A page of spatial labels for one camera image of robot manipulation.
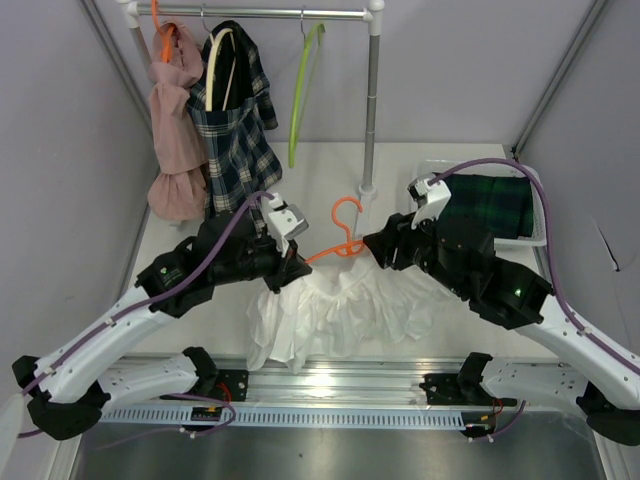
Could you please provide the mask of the white ruffled skirt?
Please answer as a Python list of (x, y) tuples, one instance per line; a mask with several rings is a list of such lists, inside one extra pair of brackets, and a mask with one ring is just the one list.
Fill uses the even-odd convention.
[(297, 374), (310, 356), (344, 358), (364, 341), (423, 338), (450, 299), (419, 268), (383, 270), (370, 255), (315, 266), (279, 293), (263, 287), (252, 299), (247, 369), (272, 360)]

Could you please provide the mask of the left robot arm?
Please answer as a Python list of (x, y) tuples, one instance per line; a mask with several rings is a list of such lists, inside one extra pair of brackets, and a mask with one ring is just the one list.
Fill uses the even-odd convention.
[(156, 397), (197, 400), (216, 390), (219, 370), (202, 347), (143, 367), (112, 372), (112, 365), (160, 328), (210, 301), (218, 286), (261, 279), (273, 293), (311, 273), (295, 238), (308, 223), (277, 212), (263, 235), (253, 222), (223, 215), (156, 257), (134, 285), (74, 340), (45, 357), (24, 355), (12, 370), (28, 396), (38, 432), (55, 440), (76, 437), (107, 413)]

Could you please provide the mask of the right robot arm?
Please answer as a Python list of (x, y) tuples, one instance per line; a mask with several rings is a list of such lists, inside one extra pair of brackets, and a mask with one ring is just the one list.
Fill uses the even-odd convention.
[(381, 268), (417, 267), (492, 325), (527, 337), (558, 356), (558, 365), (516, 364), (472, 352), (457, 374), (427, 374), (431, 405), (489, 406), (518, 401), (565, 410), (601, 436), (639, 443), (639, 359), (602, 339), (543, 277), (498, 257), (489, 230), (469, 218), (412, 224), (389, 217), (363, 242)]

